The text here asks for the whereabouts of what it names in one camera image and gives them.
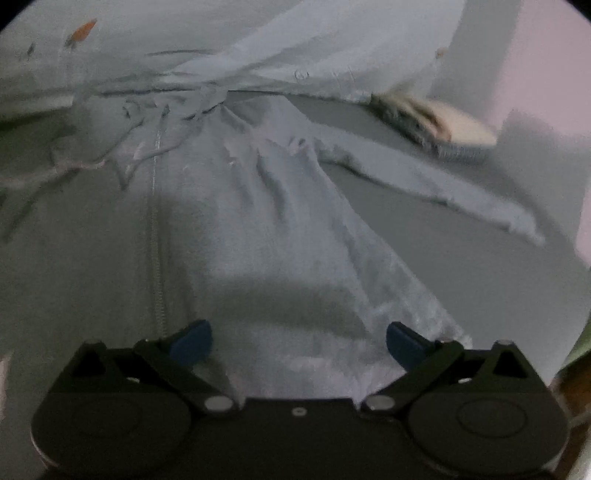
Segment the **light grey zip hoodie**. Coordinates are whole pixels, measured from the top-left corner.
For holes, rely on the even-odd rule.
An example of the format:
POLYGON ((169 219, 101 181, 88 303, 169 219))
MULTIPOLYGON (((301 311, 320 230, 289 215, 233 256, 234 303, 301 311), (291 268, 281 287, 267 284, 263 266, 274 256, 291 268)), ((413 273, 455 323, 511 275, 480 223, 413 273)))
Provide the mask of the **light grey zip hoodie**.
POLYGON ((90 338, 206 319, 200 373, 241 397, 361 400, 400 321, 470 339, 325 173, 337 164, 534 244, 533 214, 281 96, 91 95, 1 132, 1 367, 38 391, 90 338))

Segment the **white carrot print blanket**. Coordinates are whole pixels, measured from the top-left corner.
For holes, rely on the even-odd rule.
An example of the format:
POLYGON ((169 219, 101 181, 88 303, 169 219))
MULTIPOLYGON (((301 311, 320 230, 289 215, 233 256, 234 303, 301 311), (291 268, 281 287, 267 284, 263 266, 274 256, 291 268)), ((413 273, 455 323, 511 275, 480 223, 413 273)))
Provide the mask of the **white carrot print blanket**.
POLYGON ((1 33, 1 117, 101 85, 211 83, 350 102, 427 88, 461 1, 35 1, 1 33))

